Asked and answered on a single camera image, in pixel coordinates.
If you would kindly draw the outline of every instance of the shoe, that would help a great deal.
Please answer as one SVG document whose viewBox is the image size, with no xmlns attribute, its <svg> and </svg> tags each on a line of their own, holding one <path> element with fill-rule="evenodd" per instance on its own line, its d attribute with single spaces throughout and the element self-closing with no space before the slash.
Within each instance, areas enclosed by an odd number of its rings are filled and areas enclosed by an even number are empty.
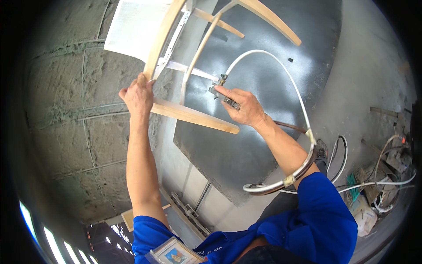
<svg viewBox="0 0 422 264">
<path fill-rule="evenodd" d="M 322 141 L 322 139 L 318 139 L 316 141 L 316 149 L 317 158 L 328 160 L 328 148 L 327 145 Z"/>
</svg>

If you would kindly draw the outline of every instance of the blue sleeve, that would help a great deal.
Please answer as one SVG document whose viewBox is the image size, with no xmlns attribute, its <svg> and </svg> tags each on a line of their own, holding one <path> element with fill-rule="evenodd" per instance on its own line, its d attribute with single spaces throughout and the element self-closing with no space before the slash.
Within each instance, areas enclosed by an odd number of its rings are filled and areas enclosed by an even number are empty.
<svg viewBox="0 0 422 264">
<path fill-rule="evenodd" d="M 155 218 L 137 216 L 133 219 L 132 250 L 135 253 L 135 264 L 149 264 L 145 258 L 151 249 L 164 243 L 171 237 L 176 237 L 168 228 Z"/>
<path fill-rule="evenodd" d="M 318 263 L 348 263 L 357 240 L 357 224 L 340 194 L 321 172 L 298 187 L 297 220 L 311 228 Z"/>
</svg>

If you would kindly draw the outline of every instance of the spray gun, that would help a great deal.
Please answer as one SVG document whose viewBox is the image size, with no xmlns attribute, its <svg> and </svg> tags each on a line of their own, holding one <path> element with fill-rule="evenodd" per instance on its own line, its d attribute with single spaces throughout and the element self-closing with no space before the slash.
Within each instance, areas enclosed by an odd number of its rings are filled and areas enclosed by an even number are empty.
<svg viewBox="0 0 422 264">
<path fill-rule="evenodd" d="M 220 76 L 221 76 L 221 79 L 219 80 L 219 84 L 218 85 L 223 86 L 224 83 L 226 82 L 226 79 L 227 79 L 227 76 L 228 75 L 221 74 Z M 222 95 L 221 93 L 217 92 L 215 90 L 215 88 L 214 88 L 215 85 L 217 85 L 217 84 L 216 83 L 213 83 L 212 86 L 210 86 L 208 88 L 208 91 L 214 95 L 214 100 L 218 98 L 218 99 L 222 100 L 223 102 L 225 102 L 226 104 L 228 104 L 231 107 L 233 107 L 234 109 L 239 110 L 240 109 L 240 104 L 236 103 L 233 99 L 228 98 L 227 96 Z"/>
</svg>

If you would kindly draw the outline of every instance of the forearm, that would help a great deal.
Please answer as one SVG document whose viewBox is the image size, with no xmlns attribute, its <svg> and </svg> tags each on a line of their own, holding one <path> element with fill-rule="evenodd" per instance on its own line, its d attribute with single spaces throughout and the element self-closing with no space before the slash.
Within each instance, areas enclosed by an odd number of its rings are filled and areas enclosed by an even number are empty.
<svg viewBox="0 0 422 264">
<path fill-rule="evenodd" d="M 308 156 L 308 153 L 299 143 L 279 128 L 269 116 L 266 116 L 265 122 L 255 127 L 255 129 L 268 144 L 268 147 L 286 176 L 295 172 Z M 294 183 L 295 188 L 298 188 L 300 181 L 304 177 L 316 171 L 319 171 L 318 167 L 313 163 L 309 170 Z"/>
<path fill-rule="evenodd" d="M 157 168 L 149 146 L 148 117 L 130 119 L 126 181 L 134 210 L 139 204 L 160 201 Z"/>
</svg>

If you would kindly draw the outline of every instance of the hand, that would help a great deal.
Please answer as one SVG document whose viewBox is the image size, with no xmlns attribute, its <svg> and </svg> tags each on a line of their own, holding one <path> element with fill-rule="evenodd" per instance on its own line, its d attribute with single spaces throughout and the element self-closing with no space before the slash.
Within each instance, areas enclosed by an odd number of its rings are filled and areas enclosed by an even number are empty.
<svg viewBox="0 0 422 264">
<path fill-rule="evenodd" d="M 250 125 L 255 129 L 265 123 L 267 115 L 264 113 L 257 98 L 251 92 L 236 88 L 229 90 L 219 85 L 215 86 L 215 90 L 240 104 L 240 110 L 236 110 L 227 103 L 221 101 L 222 105 L 234 121 L 243 125 Z"/>
<path fill-rule="evenodd" d="M 129 88 L 123 88 L 119 92 L 120 98 L 126 103 L 130 112 L 130 118 L 136 120 L 148 120 L 153 104 L 152 86 L 155 80 L 146 82 L 143 73 L 134 79 Z"/>
</svg>

